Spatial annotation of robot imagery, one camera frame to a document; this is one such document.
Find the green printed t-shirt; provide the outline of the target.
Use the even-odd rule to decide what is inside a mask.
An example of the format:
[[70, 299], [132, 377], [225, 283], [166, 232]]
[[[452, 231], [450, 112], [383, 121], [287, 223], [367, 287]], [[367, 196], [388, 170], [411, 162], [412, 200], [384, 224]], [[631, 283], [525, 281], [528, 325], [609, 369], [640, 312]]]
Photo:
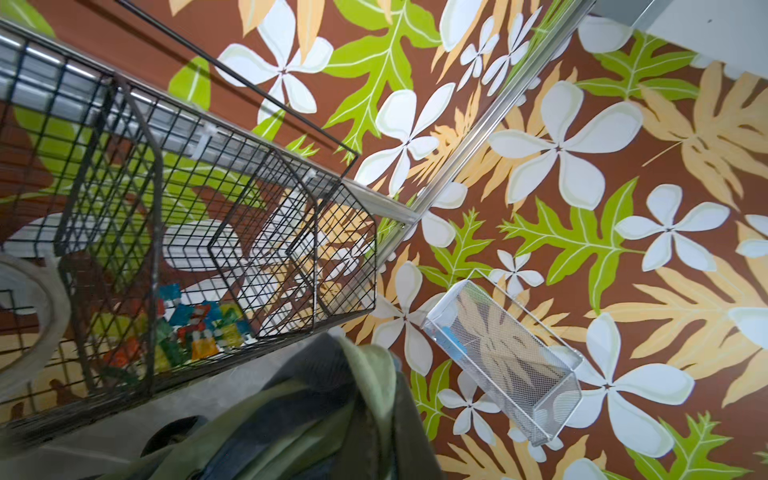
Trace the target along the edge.
[[113, 479], [441, 479], [389, 350], [322, 334], [256, 394]]

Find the blue object in basket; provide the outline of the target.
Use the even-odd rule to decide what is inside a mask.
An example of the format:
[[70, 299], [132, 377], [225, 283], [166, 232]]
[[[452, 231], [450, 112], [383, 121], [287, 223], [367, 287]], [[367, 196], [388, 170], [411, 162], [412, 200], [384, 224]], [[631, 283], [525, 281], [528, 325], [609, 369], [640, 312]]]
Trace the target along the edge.
[[440, 327], [436, 342], [456, 362], [462, 361], [467, 355], [466, 348], [451, 327]]

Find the white mesh basket right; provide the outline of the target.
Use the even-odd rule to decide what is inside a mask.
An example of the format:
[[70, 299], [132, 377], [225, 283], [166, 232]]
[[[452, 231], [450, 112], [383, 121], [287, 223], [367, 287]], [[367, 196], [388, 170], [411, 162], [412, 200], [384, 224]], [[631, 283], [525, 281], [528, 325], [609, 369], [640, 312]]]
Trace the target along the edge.
[[582, 402], [576, 370], [584, 357], [507, 284], [483, 273], [457, 282], [426, 314], [422, 328], [437, 345], [439, 328], [452, 328], [467, 350], [462, 361], [453, 361], [539, 446], [560, 434]]

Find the colourful toy blocks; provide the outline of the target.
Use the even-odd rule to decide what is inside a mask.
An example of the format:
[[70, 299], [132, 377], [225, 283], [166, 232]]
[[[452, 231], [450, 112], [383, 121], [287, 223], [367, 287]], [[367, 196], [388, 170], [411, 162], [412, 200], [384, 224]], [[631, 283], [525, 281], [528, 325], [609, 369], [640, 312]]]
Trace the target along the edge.
[[108, 378], [138, 382], [146, 375], [146, 334], [152, 324], [156, 373], [230, 353], [255, 341], [245, 313], [229, 297], [220, 278], [186, 288], [178, 283], [160, 287], [156, 312], [158, 318], [153, 323], [142, 310], [133, 316], [95, 313], [90, 322], [91, 336], [99, 342], [94, 367]]

